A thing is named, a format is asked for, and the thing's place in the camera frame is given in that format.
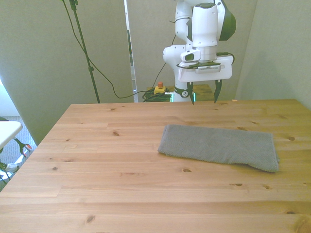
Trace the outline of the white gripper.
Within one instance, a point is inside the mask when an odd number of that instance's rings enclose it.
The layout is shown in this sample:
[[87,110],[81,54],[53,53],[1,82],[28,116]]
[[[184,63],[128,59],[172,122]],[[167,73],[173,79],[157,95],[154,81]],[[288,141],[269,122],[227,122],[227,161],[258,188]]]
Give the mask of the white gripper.
[[232,76],[233,56],[221,56],[212,62],[181,62],[178,67],[178,80],[187,82],[187,90],[194,104],[193,83],[215,80],[213,101],[216,103],[222,88],[222,80]]

